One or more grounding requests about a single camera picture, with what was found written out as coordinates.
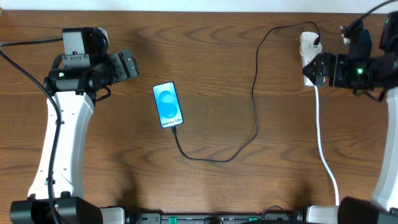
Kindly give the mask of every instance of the wall outlet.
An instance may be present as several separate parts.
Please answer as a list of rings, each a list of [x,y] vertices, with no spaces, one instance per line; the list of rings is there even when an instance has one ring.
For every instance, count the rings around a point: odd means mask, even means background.
[[[322,44],[319,43],[317,46],[313,44],[316,38],[318,38],[318,34],[314,32],[303,32],[300,36],[300,55],[303,67],[308,65],[317,54],[322,53]],[[313,86],[312,82],[305,75],[303,76],[304,84],[306,86]]]

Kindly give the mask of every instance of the white wall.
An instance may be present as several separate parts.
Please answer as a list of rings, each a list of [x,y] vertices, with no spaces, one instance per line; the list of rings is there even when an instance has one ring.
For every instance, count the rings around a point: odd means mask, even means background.
[[[366,12],[385,0],[0,0],[3,9],[193,11],[193,12]],[[376,13],[398,10],[398,3]]]

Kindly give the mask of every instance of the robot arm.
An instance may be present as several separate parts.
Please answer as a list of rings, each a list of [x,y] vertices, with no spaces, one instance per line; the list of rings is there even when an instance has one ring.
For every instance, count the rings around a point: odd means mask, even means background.
[[[384,211],[398,208],[398,88],[387,92],[388,132],[379,181],[371,203]]]
[[[337,213],[333,223],[397,223],[398,12],[387,16],[379,45],[385,54],[380,57],[370,57],[371,38],[362,21],[353,24],[341,28],[344,41],[349,45],[348,55],[318,54],[303,68],[303,74],[314,85],[323,85],[324,78],[328,76],[330,86],[353,89],[354,94],[364,93],[377,101],[381,101],[387,92],[389,126],[382,170],[370,202],[346,197],[338,210],[336,207],[315,208],[317,212],[313,212],[312,220],[324,214]],[[378,99],[367,92],[375,88],[384,89]]]
[[[69,194],[71,197],[84,198],[81,182],[83,149],[88,122],[94,112],[94,104],[86,93],[77,95],[74,91],[57,92],[53,98],[61,109],[63,119],[53,169],[54,196],[60,198],[62,194]],[[49,101],[47,107],[49,116],[42,158],[36,178],[28,193],[28,197],[35,196],[37,200],[49,197],[47,172],[57,117]]]
[[[138,76],[136,61],[130,50],[108,55],[107,33],[100,28],[72,28],[63,30],[64,67],[53,68],[44,81],[62,114],[53,167],[53,195],[57,212],[63,223],[128,224],[128,214],[122,208],[99,209],[83,200],[81,170],[87,126],[96,101],[110,96],[110,86]],[[96,92],[108,90],[105,97],[96,99]],[[13,223],[52,223],[48,193],[48,168],[55,135],[55,109],[47,100],[49,116],[42,158],[28,199],[13,202],[10,219]]]

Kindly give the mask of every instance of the white cable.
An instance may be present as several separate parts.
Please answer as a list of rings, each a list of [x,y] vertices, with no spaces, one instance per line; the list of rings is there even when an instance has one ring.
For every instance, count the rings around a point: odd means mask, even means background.
[[[323,156],[323,151],[322,151],[321,127],[320,127],[320,122],[319,122],[320,119],[319,119],[319,94],[318,94],[318,87],[314,85],[313,88],[315,90],[315,102],[316,102],[316,114],[317,114],[317,138],[318,138],[319,155],[321,156],[321,160],[323,162],[323,165],[325,166],[326,171],[328,171],[330,179],[333,182],[333,187],[335,188],[335,195],[336,195],[336,206],[338,206],[340,204],[340,199],[339,199],[339,195],[338,195],[338,188],[337,188],[336,179],[335,179],[335,176],[333,175],[333,173],[331,172],[328,164],[326,163],[326,160],[325,160],[325,157]]]

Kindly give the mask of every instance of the black cable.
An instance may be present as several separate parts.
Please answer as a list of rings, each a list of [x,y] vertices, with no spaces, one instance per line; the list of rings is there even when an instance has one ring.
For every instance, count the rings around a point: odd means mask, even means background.
[[[262,214],[261,218],[262,218],[263,220],[265,220],[266,214],[267,214],[268,211],[269,211],[270,209],[272,209],[272,208],[279,208],[279,209],[281,209],[282,212],[283,212],[287,217],[290,218],[290,216],[287,214],[287,212],[286,212],[281,206],[279,206],[279,205],[273,205],[273,206],[270,206],[269,208],[267,208],[267,210]]]
[[[16,69],[18,69],[20,72],[22,72],[24,75],[26,75],[32,82],[34,82],[40,90],[46,95],[46,97],[49,99],[51,102],[52,106],[54,107],[55,113],[57,114],[57,120],[56,120],[56,127],[55,127],[55,135],[54,135],[54,142],[52,144],[52,149],[51,149],[51,155],[50,155],[50,162],[49,162],[49,174],[47,177],[47,187],[49,191],[49,203],[50,203],[50,209],[54,218],[54,221],[56,224],[61,224],[61,220],[59,217],[59,214],[55,210],[55,204],[54,204],[54,196],[53,196],[53,178],[52,178],[52,173],[53,173],[53,167],[54,167],[54,159],[55,159],[55,151],[57,150],[57,144],[58,144],[58,137],[60,134],[60,128],[62,124],[61,120],[61,112],[57,106],[57,104],[54,102],[50,94],[45,90],[44,86],[39,83],[31,74],[29,74],[27,71],[25,71],[21,66],[19,66],[17,63],[12,61],[1,49],[1,47],[6,47],[6,46],[15,46],[15,45],[27,45],[27,44],[44,44],[44,43],[50,43],[50,42],[55,42],[55,41],[61,41],[62,38],[57,38],[57,39],[50,39],[50,40],[36,40],[36,41],[25,41],[25,42],[13,42],[13,43],[5,43],[5,44],[0,44],[0,55],[4,57],[12,66],[14,66]]]
[[[64,54],[60,54],[60,55],[56,56],[54,61],[52,62],[51,68],[58,68],[62,62],[63,56],[64,56]]]
[[[344,35],[345,35],[346,37],[349,37],[349,35],[351,34],[351,32],[352,32],[355,28],[357,28],[357,26],[360,25],[361,21],[362,21],[363,19],[365,19],[366,17],[368,17],[368,15],[370,15],[372,12],[378,10],[379,8],[381,8],[381,7],[383,7],[383,6],[387,5],[387,4],[390,4],[390,3],[392,3],[392,2],[395,2],[395,1],[397,1],[397,0],[388,0],[388,1],[385,1],[385,2],[383,2],[383,3],[379,4],[379,5],[377,5],[376,7],[372,8],[372,9],[369,10],[367,13],[364,13],[359,19],[357,19],[356,21],[352,22],[351,25],[349,25],[349,27],[347,28],[346,32],[344,32]]]
[[[108,88],[107,86],[104,86],[104,89],[105,89],[108,93],[105,94],[105,95],[103,95],[103,96],[101,96],[100,98],[98,98],[98,99],[96,100],[97,102],[98,102],[98,101],[101,101],[101,100],[105,100],[105,99],[107,99],[108,97],[111,96],[111,89]]]
[[[354,95],[356,96],[360,96],[360,95],[366,95],[367,97],[369,97],[372,100],[375,100],[377,102],[382,102],[385,95],[386,95],[386,90],[383,90],[378,98],[375,98],[374,96],[372,96],[372,94],[370,94],[368,91],[364,91],[364,90],[354,90]]]
[[[267,38],[268,34],[273,31],[274,29],[283,29],[283,28],[289,28],[289,27],[294,27],[294,26],[299,26],[302,24],[313,24],[315,26],[315,28],[318,31],[318,38],[315,39],[314,41],[314,45],[318,45],[320,43],[320,37],[321,37],[321,33],[319,30],[319,27],[316,25],[316,23],[312,22],[312,21],[305,21],[305,22],[300,22],[298,24],[293,24],[293,25],[287,25],[287,26],[279,26],[279,27],[274,27],[271,30],[268,31],[268,33],[264,36],[264,38],[261,40],[259,46],[257,47],[257,51],[256,51],[256,74],[254,75],[254,80],[253,80],[253,85],[251,87],[251,101],[253,104],[253,111],[254,111],[254,119],[256,121],[256,133],[255,135],[245,144],[243,145],[231,158],[227,159],[227,160],[223,160],[223,161],[218,161],[218,160],[213,160],[213,159],[198,159],[198,158],[192,158],[187,156],[181,149],[180,143],[178,142],[178,138],[177,138],[177,129],[175,128],[175,126],[172,126],[172,131],[174,134],[174,138],[175,138],[175,142],[177,143],[177,147],[181,152],[181,155],[189,160],[192,161],[204,161],[204,162],[216,162],[216,163],[226,163],[226,162],[231,162],[233,159],[235,159],[236,156],[239,155],[239,153],[242,152],[242,150],[248,145],[250,144],[259,134],[259,125],[258,125],[258,120],[257,120],[257,111],[256,111],[256,104],[254,102],[254,86],[256,84],[256,80],[257,80],[257,74],[258,74],[258,64],[259,64],[259,51],[260,51],[260,47],[262,45],[262,43],[265,41],[265,39]]]

